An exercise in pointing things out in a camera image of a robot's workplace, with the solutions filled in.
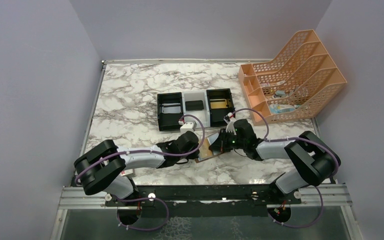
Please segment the black and white card tray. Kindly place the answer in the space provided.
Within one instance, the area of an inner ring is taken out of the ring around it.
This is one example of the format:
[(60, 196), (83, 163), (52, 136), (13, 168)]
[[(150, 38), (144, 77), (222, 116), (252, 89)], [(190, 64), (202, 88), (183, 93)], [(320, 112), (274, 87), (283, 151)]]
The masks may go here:
[(161, 132), (180, 129), (183, 115), (197, 117), (205, 128), (225, 127), (224, 118), (235, 106), (229, 88), (157, 94), (157, 123)]

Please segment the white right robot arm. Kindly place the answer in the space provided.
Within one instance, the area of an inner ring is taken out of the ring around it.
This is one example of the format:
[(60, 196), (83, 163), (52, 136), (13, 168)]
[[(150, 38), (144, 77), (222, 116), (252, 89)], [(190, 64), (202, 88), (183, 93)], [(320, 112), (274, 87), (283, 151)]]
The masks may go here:
[(267, 196), (274, 201), (299, 188), (319, 186), (325, 179), (335, 175), (341, 165), (338, 155), (311, 131), (304, 131), (298, 137), (263, 139), (257, 137), (245, 119), (228, 123), (227, 126), (233, 130), (222, 129), (209, 145), (211, 151), (227, 153), (241, 149), (246, 157), (256, 161), (291, 160), (294, 168), (269, 184)]

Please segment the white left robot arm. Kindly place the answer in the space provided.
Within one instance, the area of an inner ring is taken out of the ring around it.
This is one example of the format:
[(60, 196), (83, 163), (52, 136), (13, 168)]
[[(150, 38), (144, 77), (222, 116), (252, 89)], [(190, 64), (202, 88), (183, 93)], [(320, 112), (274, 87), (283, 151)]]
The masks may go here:
[(75, 182), (81, 184), (88, 196), (107, 192), (126, 199), (135, 192), (135, 184), (130, 178), (121, 176), (122, 171), (172, 167), (180, 160), (196, 158), (200, 145), (198, 136), (192, 131), (175, 140), (144, 148), (120, 150), (112, 139), (107, 139), (74, 161)]

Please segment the brown leather card holder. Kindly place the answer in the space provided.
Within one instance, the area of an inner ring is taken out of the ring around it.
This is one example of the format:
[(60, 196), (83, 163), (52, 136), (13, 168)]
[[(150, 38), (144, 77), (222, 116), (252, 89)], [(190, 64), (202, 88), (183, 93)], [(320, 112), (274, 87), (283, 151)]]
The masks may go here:
[(216, 141), (218, 136), (219, 136), (219, 133), (216, 132), (216, 133), (213, 133), (213, 134), (205, 137), (204, 143), (199, 148), (198, 157), (194, 160), (195, 163), (202, 163), (203, 161), (207, 161), (207, 160), (216, 158), (216, 157), (226, 153), (226, 151), (210, 150), (210, 145)]

